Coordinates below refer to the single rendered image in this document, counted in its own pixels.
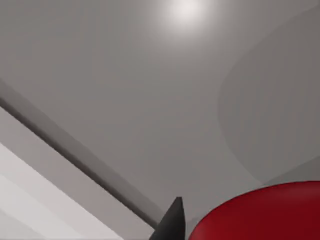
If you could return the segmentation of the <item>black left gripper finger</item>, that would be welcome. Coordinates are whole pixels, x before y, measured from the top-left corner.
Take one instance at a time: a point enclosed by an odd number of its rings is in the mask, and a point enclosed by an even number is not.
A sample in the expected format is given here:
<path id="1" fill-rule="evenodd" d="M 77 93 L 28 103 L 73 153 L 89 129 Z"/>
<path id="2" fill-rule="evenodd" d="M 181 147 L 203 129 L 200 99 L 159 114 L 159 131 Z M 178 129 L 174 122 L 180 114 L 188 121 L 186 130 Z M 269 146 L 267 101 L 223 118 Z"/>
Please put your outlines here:
<path id="1" fill-rule="evenodd" d="M 177 197 L 149 240 L 186 240 L 186 217 L 182 197 Z"/>

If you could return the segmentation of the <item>red round object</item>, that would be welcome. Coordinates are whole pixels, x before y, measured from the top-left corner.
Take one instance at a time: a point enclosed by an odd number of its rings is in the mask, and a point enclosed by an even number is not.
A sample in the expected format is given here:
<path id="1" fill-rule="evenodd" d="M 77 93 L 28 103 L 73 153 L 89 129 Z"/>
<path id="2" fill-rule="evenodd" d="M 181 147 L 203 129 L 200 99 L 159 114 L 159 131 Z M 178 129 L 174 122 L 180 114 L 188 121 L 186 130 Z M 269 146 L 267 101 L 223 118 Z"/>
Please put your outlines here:
<path id="1" fill-rule="evenodd" d="M 217 206 L 188 240 L 320 240 L 320 181 L 276 184 Z"/>

